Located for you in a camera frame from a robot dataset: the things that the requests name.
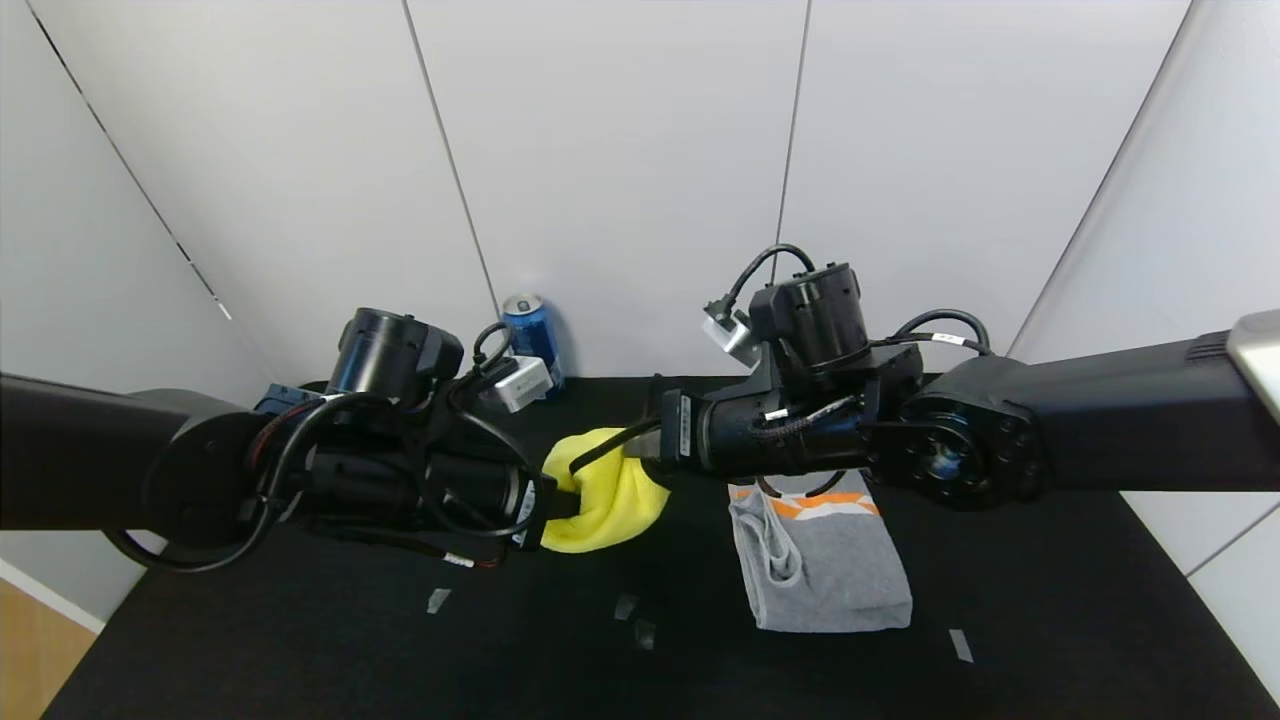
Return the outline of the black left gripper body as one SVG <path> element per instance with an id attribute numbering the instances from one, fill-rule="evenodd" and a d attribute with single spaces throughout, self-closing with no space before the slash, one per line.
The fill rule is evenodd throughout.
<path id="1" fill-rule="evenodd" d="M 518 551 L 540 547 L 556 483 L 526 466 L 434 454 L 426 462 L 426 511 L 439 527 Z"/>

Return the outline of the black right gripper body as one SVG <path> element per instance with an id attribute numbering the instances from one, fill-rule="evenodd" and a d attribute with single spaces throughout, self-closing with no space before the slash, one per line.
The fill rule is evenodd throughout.
<path id="1" fill-rule="evenodd" d="M 753 434 L 756 421 L 777 407 L 776 400 L 769 391 L 666 392 L 658 462 L 666 470 L 723 482 L 780 474 L 780 448 Z"/>

